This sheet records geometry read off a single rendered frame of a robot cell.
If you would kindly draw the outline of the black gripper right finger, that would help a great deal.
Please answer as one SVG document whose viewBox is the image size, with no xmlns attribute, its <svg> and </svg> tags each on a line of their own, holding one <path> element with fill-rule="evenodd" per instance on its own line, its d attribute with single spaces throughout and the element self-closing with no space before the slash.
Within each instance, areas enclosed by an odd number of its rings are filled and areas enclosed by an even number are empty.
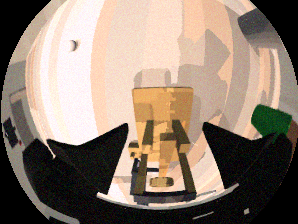
<svg viewBox="0 0 298 224">
<path fill-rule="evenodd" d="M 212 149 L 210 152 L 216 160 L 225 189 L 238 184 L 237 180 L 245 175 L 263 149 L 273 143 L 274 137 L 277 136 L 277 132 L 273 132 L 261 139 L 246 139 L 218 125 L 210 124 L 209 121 L 204 121 L 202 131 Z"/>
</svg>

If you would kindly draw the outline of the small white ball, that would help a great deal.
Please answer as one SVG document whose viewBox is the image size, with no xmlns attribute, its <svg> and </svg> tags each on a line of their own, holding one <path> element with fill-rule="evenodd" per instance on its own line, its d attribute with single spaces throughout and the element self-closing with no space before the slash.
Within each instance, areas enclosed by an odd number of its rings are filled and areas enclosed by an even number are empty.
<svg viewBox="0 0 298 224">
<path fill-rule="evenodd" d="M 68 52 L 73 52 L 74 49 L 76 49 L 77 45 L 76 45 L 76 41 L 74 40 L 69 40 L 67 41 L 67 43 L 65 43 L 64 47 L 65 47 L 65 51 Z"/>
</svg>

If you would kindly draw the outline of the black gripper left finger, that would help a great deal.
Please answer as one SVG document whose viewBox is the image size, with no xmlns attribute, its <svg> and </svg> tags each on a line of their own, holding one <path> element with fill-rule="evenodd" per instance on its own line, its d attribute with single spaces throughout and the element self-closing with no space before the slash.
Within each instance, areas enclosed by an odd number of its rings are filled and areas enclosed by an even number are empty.
<svg viewBox="0 0 298 224">
<path fill-rule="evenodd" d="M 96 186 L 98 193 L 108 196 L 128 135 L 129 123 L 124 123 L 81 145 L 52 139 L 45 139 L 45 143 L 53 155 L 71 164 L 89 184 Z"/>
</svg>

